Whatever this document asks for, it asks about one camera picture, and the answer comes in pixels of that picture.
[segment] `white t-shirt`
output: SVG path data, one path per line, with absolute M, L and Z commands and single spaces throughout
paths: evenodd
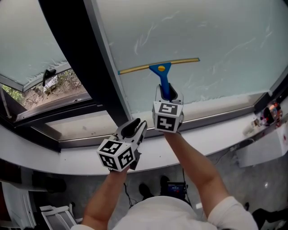
M 201 221 L 184 201 L 155 196 L 130 208 L 113 230 L 258 230 L 252 215 L 230 196 L 222 200 L 210 213 L 207 222 Z M 71 230 L 92 230 L 76 225 Z

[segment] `floor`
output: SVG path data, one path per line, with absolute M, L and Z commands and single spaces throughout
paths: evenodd
M 208 158 L 220 171 L 230 194 L 242 204 L 250 203 L 249 211 L 253 212 L 258 208 L 276 211 L 286 207 L 288 199 L 288 155 L 246 168 L 238 167 L 234 152 L 221 151 L 208 156 Z M 168 176 L 171 181 L 183 181 L 180 165 L 130 173 L 126 180 L 130 197 L 137 201 L 142 200 L 142 196 L 138 192 L 138 186 L 142 182 L 150 187 L 154 195 L 158 195 L 161 175 Z M 67 190 L 63 193 L 43 193 L 42 201 L 45 205 L 50 204 L 56 207 L 74 202 L 76 204 L 73 210 L 75 218 L 82 217 L 89 198 L 105 179 L 105 176 L 53 176 L 63 178 L 67 184 Z M 187 176 L 185 179 L 189 185 L 188 195 L 192 206 L 198 215 L 202 215 L 203 210 L 196 209 L 196 204 L 200 203 L 198 192 Z M 128 197 L 123 189 L 108 228 L 112 229 L 125 216 L 128 209 Z M 262 229 L 271 230 L 275 226 L 275 223 L 265 223 Z

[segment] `open window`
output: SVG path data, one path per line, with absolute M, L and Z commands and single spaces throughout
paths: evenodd
M 151 112 L 160 83 L 148 68 L 154 63 L 172 61 L 168 80 L 184 95 L 181 130 L 286 95 L 282 0 L 1 0 L 1 12 L 2 120 L 49 138 L 55 150 L 100 144 L 132 118 L 147 120 L 146 137 L 161 135 Z M 14 90 L 25 104 L 15 104 Z

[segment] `foliage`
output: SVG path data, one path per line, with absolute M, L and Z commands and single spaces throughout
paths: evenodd
M 2 88 L 18 103 L 21 103 L 24 100 L 24 97 L 21 92 L 12 89 L 7 85 L 3 85 Z

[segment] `forearm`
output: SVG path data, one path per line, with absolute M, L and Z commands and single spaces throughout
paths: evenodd
M 82 224 L 96 230 L 106 229 L 126 180 L 127 170 L 110 172 L 88 202 Z
M 206 216 L 229 193 L 211 161 L 194 149 L 178 133 L 164 133 L 180 164 L 200 194 Z

